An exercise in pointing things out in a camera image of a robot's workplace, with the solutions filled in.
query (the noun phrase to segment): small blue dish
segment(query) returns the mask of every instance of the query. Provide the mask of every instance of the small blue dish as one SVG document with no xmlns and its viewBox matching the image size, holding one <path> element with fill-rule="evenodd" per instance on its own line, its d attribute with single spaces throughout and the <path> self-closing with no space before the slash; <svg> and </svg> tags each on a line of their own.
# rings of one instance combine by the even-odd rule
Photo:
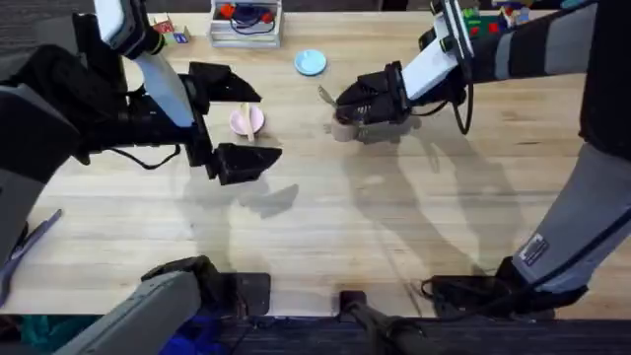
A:
<svg viewBox="0 0 631 355">
<path fill-rule="evenodd" d="M 296 54 L 294 66 L 299 73 L 306 76 L 317 75 L 326 68 L 326 57 L 321 51 L 307 49 Z"/>
</svg>

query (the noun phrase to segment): wooden tabletop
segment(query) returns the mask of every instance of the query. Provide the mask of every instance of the wooden tabletop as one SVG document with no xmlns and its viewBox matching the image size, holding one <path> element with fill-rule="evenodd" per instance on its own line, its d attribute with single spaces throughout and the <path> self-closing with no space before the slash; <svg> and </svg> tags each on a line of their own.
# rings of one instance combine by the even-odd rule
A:
<svg viewBox="0 0 631 355">
<path fill-rule="evenodd" d="M 360 74 L 418 54 L 428 13 L 287 14 L 281 49 L 214 49 L 209 16 L 171 14 L 193 42 L 165 53 L 175 70 L 191 60 L 230 64 L 264 97 L 257 144 L 282 147 L 261 178 L 220 186 L 185 156 L 154 172 L 103 153 L 89 167 L 63 166 L 31 221 L 64 217 L 24 259 L 2 313 L 103 314 L 160 263 L 208 255 L 220 270 L 272 275 L 272 315 L 330 316 L 341 290 L 361 289 L 392 315 L 431 316 L 415 296 L 435 274 L 493 273 L 529 236 L 571 172 L 583 76 L 476 87 L 471 133 L 449 109 L 369 132 L 372 144 L 337 143 L 332 109 Z M 326 71 L 296 72 L 294 55 L 316 48 Z M 127 63 L 131 87 L 142 78 Z M 215 143 L 240 142 L 215 104 L 206 122 Z M 159 162 L 171 148 L 132 151 Z M 631 245 L 598 271 L 592 291 L 562 318 L 630 318 Z"/>
</svg>

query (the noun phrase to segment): label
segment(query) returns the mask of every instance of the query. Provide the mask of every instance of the label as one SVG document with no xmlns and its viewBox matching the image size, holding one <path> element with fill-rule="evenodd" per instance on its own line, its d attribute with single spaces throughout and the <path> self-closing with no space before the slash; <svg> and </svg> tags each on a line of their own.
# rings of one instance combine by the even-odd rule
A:
<svg viewBox="0 0 631 355">
<path fill-rule="evenodd" d="M 550 244 L 539 233 L 530 238 L 526 246 L 520 252 L 520 259 L 528 266 L 532 266 L 537 260 L 539 260 L 546 250 L 550 247 Z"/>
</svg>

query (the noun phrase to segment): white container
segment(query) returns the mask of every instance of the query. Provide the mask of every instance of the white container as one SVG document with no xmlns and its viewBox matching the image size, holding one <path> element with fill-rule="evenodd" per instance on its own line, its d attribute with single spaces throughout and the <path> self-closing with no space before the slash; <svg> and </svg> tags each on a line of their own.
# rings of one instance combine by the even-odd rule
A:
<svg viewBox="0 0 631 355">
<path fill-rule="evenodd" d="M 264 5 L 274 13 L 276 26 L 268 34 L 261 35 L 241 35 L 236 33 L 229 20 L 221 19 L 221 7 L 225 4 L 252 4 Z M 211 0 L 212 8 L 210 13 L 212 20 L 208 29 L 208 38 L 212 46 L 215 47 L 239 47 L 239 48 L 278 48 L 280 47 L 280 37 L 283 28 L 283 6 L 281 0 Z M 259 23 L 243 32 L 264 32 L 271 28 L 271 24 Z"/>
</svg>

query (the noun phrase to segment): pink bowl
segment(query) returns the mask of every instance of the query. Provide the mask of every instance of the pink bowl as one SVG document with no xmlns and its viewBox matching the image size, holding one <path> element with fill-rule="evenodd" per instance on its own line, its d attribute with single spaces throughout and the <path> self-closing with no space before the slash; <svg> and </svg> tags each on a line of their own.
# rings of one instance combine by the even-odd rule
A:
<svg viewBox="0 0 631 355">
<path fill-rule="evenodd" d="M 249 106 L 249 118 L 251 120 L 252 131 L 254 133 L 258 132 L 265 123 L 263 111 L 255 105 Z M 242 110 L 235 109 L 230 114 L 230 128 L 232 128 L 233 132 L 239 135 L 247 136 L 247 133 L 245 133 L 245 120 Z"/>
</svg>

